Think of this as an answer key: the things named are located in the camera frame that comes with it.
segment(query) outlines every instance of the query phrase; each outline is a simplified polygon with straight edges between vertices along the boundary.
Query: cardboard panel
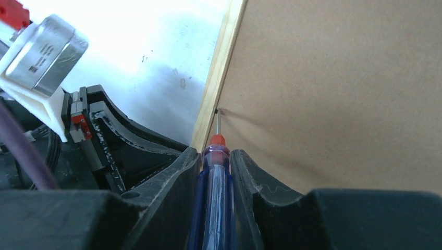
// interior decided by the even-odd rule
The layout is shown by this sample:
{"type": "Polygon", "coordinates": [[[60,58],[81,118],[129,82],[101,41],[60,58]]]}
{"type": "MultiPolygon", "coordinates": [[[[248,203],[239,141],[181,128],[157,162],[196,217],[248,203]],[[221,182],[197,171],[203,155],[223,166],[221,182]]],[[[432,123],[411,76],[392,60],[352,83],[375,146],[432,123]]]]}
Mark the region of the cardboard panel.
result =
{"type": "Polygon", "coordinates": [[[249,1],[218,104],[227,145],[300,192],[442,194],[441,24],[438,0],[249,1]]]}

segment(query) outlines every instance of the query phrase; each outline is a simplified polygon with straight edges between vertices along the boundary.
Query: screw hole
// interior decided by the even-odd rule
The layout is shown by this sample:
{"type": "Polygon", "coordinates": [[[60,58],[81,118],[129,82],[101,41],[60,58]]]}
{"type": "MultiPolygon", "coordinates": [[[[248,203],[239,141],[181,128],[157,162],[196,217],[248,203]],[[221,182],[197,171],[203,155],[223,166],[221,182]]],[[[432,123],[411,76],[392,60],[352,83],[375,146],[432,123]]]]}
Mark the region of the screw hole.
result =
{"type": "Polygon", "coordinates": [[[133,198],[137,198],[138,196],[140,196],[140,193],[137,192],[127,192],[121,195],[122,198],[124,199],[133,199],[133,198]]]}

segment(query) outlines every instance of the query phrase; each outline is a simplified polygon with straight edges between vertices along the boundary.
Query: wooden edge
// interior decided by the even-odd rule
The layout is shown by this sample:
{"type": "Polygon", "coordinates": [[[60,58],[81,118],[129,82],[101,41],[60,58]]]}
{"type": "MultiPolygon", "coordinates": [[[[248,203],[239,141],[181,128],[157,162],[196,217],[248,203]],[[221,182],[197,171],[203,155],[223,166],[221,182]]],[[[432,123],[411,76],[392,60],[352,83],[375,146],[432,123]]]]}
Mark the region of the wooden edge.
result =
{"type": "Polygon", "coordinates": [[[229,0],[226,6],[190,143],[198,152],[206,145],[246,3],[247,0],[229,0]]]}

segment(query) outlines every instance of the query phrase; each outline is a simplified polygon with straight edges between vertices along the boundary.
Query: red tab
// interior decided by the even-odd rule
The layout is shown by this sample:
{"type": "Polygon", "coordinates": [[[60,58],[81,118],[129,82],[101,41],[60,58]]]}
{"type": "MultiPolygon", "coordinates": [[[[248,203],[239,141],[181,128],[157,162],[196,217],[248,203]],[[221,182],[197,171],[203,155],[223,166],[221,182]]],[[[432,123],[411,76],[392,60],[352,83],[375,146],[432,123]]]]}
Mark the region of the red tab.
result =
{"type": "Polygon", "coordinates": [[[16,0],[0,0],[0,20],[18,31],[29,26],[29,10],[16,0]]]}
{"type": "Polygon", "coordinates": [[[86,118],[83,114],[72,116],[71,120],[74,124],[79,124],[81,127],[81,130],[83,131],[84,138],[85,139],[91,139],[92,138],[92,132],[89,129],[88,123],[86,122],[86,118]]]}

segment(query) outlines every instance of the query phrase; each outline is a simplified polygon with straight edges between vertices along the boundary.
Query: red screwdriver cap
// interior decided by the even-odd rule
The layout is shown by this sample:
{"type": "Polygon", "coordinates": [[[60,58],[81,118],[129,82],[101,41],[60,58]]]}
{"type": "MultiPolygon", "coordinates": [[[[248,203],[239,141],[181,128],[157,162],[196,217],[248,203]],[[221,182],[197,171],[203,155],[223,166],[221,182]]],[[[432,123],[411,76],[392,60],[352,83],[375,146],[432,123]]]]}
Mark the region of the red screwdriver cap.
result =
{"type": "Polygon", "coordinates": [[[214,134],[212,135],[212,138],[210,138],[210,144],[218,144],[225,146],[226,139],[224,139],[224,136],[222,134],[214,134]]]}

